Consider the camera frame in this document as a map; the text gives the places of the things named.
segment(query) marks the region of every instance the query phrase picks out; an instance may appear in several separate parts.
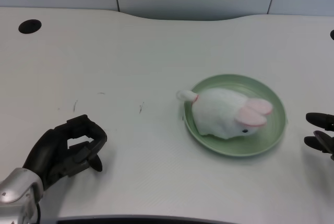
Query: robotic hand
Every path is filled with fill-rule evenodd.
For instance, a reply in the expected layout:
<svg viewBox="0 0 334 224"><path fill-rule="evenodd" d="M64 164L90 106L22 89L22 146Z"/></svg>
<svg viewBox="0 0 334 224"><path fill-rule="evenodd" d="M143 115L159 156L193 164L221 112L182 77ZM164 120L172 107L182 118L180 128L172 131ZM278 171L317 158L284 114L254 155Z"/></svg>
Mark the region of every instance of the robotic hand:
<svg viewBox="0 0 334 224"><path fill-rule="evenodd" d="M67 141L92 138L67 148ZM82 115L48 130L30 151L23 168L16 168L0 183L0 224L29 224L43 192L65 176L92 167L102 171L97 153L107 140L101 127Z"/></svg>
<svg viewBox="0 0 334 224"><path fill-rule="evenodd" d="M306 120L311 124L324 128L326 131L334 132L334 116L324 113L308 113ZM304 142L309 147L332 154L334 160L334 139L322 131L314 131L314 136L304 138Z"/></svg>

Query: round hole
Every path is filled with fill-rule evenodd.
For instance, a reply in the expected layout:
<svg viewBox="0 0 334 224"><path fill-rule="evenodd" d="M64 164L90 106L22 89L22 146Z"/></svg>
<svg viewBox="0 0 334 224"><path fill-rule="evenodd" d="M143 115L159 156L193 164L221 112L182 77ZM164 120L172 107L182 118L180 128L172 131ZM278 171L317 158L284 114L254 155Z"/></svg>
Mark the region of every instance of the round hole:
<svg viewBox="0 0 334 224"><path fill-rule="evenodd" d="M42 23L36 19L29 19L21 23L19 26L19 32L23 34L30 34L37 32L42 27Z"/></svg>

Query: pink ear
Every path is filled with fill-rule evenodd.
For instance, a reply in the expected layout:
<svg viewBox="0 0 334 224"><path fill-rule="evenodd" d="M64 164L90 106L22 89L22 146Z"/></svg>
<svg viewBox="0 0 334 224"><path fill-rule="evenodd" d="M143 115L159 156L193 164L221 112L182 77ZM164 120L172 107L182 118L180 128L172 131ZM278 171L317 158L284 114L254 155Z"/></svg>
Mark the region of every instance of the pink ear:
<svg viewBox="0 0 334 224"><path fill-rule="evenodd" d="M249 99L246 106L262 115L269 115L272 112L272 104L264 99Z"/></svg>
<svg viewBox="0 0 334 224"><path fill-rule="evenodd" d="M235 120L247 126L263 126L267 123L266 117L255 112L249 107L242 107L239 109Z"/></svg>

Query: table surface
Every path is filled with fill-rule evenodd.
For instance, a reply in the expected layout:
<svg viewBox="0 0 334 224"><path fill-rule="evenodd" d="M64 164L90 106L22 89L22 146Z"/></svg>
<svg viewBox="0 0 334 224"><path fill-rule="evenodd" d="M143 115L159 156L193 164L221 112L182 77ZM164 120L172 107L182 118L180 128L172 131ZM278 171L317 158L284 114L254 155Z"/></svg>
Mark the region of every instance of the table surface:
<svg viewBox="0 0 334 224"><path fill-rule="evenodd" d="M28 19L42 28L19 33ZM72 117L87 114L108 135L103 172L57 182L41 202L43 219L332 221L334 163L303 138L318 129L305 121L307 112L334 114L334 17L161 21L103 10L0 8L0 28L0 179L23 165L45 131ZM258 79L281 98L289 123L276 148L235 159L190 136L175 92L226 73Z"/></svg>

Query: stuffed rabbit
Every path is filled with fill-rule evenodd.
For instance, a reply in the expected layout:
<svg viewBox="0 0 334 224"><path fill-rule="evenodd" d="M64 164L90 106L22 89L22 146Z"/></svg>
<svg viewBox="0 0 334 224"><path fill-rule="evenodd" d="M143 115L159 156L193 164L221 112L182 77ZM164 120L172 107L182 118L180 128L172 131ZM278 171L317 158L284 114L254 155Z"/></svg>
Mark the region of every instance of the stuffed rabbit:
<svg viewBox="0 0 334 224"><path fill-rule="evenodd" d="M192 102L194 121L200 135L212 134L229 139L254 134L267 123L270 102L228 89L211 88L196 94L182 90L177 98Z"/></svg>

